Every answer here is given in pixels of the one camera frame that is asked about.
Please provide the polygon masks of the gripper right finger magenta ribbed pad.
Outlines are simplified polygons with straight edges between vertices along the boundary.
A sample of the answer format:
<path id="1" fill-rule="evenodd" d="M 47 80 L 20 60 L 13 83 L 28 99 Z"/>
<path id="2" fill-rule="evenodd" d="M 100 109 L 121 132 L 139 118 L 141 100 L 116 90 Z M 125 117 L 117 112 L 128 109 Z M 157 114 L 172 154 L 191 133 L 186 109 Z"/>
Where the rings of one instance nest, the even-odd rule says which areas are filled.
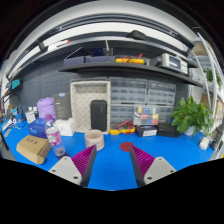
<path id="1" fill-rule="evenodd" d="M 153 157 L 136 146 L 130 147 L 129 155 L 138 187 L 153 183 L 175 172 L 175 168 L 165 158 Z"/>

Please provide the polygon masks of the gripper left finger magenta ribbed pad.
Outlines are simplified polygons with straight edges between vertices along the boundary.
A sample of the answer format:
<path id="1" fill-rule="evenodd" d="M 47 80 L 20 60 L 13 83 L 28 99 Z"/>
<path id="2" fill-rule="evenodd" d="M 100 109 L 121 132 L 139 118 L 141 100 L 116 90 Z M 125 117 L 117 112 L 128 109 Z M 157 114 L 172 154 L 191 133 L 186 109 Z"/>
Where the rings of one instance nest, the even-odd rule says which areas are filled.
<path id="1" fill-rule="evenodd" d="M 96 155 L 96 146 L 90 146 L 72 157 L 64 156 L 49 172 L 76 185 L 87 187 Z"/>

